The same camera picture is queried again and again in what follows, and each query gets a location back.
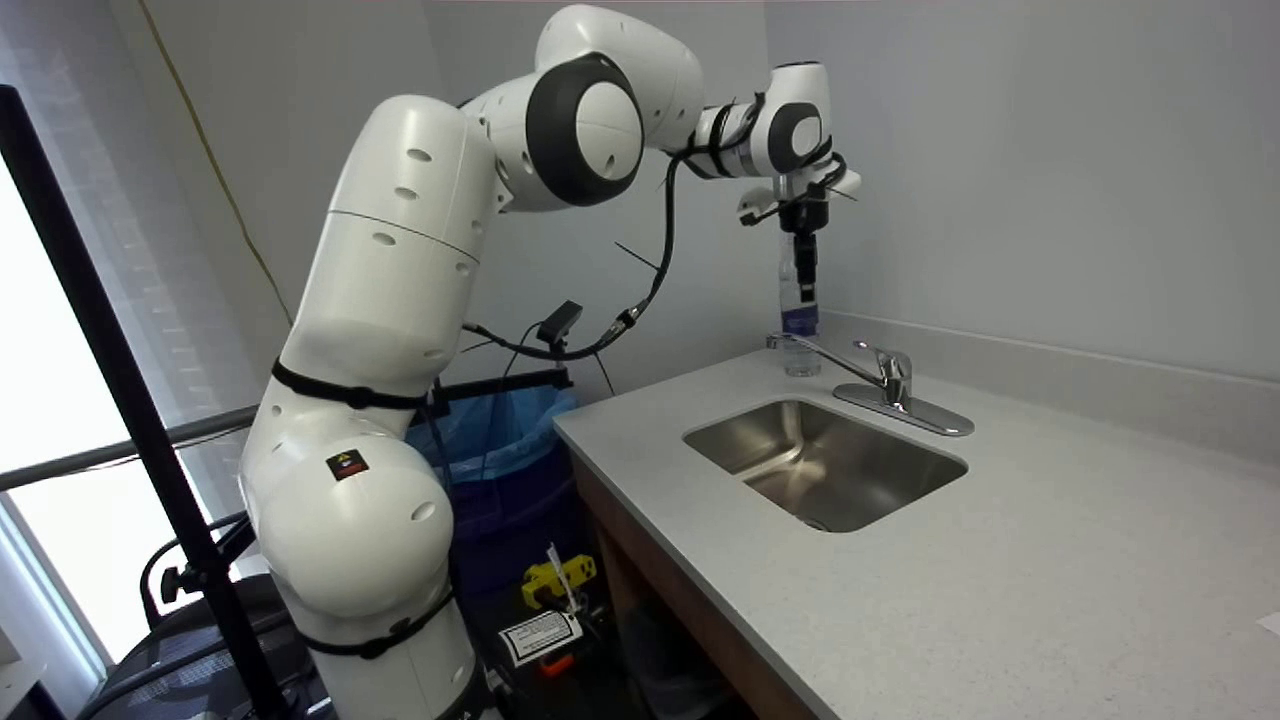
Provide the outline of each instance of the sink basin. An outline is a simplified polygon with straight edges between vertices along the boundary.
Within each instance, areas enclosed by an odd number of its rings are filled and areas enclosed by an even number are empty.
[[[818,534],[857,534],[953,483],[967,463],[804,399],[684,437],[687,450]]]

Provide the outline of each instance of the trash can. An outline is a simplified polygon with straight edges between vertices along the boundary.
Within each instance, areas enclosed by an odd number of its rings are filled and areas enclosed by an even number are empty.
[[[569,450],[551,422],[576,407],[564,372],[506,378],[438,393],[445,414],[406,430],[406,444],[434,469],[451,516],[451,585],[468,615],[510,608],[527,565],[547,546],[587,549],[570,491]]]

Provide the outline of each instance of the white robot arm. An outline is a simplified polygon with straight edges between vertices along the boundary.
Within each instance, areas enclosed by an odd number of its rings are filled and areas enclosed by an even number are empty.
[[[398,437],[457,349],[491,212],[618,198],[644,147],[789,187],[848,178],[814,64],[708,112],[698,79],[666,33],[576,4],[530,75],[465,109],[393,96],[354,138],[236,477],[341,717],[451,717],[481,685],[451,510]]]

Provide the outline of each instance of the white wall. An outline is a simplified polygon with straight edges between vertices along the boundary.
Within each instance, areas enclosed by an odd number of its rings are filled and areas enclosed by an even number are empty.
[[[1280,380],[1280,4],[804,0],[867,194],[836,307]]]
[[[116,0],[116,10],[124,25],[145,25],[140,11],[127,11],[135,0]],[[160,45],[287,303],[299,295],[333,181],[371,103],[393,93],[468,101],[495,79],[525,75],[551,10],[535,0],[311,0],[305,10],[152,0]],[[747,96],[767,79],[760,0],[628,0],[614,10],[690,45],[708,64],[708,101]],[[773,328],[776,247],[767,228],[737,228],[745,184],[697,187],[684,178],[680,187],[680,255],[666,292],[606,351],[622,388],[745,351]],[[614,203],[505,217],[484,251],[472,320],[520,335],[560,302],[578,302],[587,314],[570,342],[587,342],[647,288],[647,268],[614,241],[654,255],[654,237],[660,157]],[[451,366],[446,380],[495,378],[505,366],[505,351],[472,351]]]

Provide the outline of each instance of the chrome faucet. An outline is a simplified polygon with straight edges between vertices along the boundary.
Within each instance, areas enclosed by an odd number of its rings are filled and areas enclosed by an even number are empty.
[[[949,407],[936,407],[936,403],[913,396],[913,356],[906,351],[853,342],[857,351],[872,351],[872,360],[875,360],[875,372],[862,372],[862,367],[848,366],[845,356],[829,351],[822,346],[814,346],[811,335],[789,335],[789,342],[814,351],[818,360],[853,372],[857,380],[862,380],[862,386],[836,386],[836,393],[833,393],[836,399],[872,407],[879,417],[896,417],[905,423],[914,423],[914,430],[927,430],[939,437],[967,437],[970,434],[967,417],[956,417]]]

